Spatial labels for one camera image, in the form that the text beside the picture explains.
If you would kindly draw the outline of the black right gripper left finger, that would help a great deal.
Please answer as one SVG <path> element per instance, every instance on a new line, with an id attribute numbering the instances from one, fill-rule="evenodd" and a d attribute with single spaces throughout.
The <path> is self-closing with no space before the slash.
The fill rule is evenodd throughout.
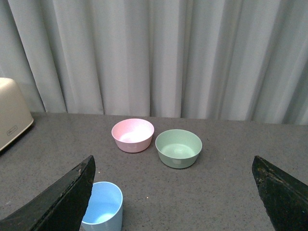
<path id="1" fill-rule="evenodd" d="M 0 222 L 2 231 L 78 231 L 96 171 L 92 155 Z"/>

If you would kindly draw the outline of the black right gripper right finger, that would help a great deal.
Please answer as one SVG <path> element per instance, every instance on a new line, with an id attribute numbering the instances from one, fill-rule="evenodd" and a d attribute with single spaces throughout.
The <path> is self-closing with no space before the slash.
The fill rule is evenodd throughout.
<path id="1" fill-rule="evenodd" d="M 252 173 L 276 231 L 308 229 L 308 186 L 266 159 L 255 156 Z"/>

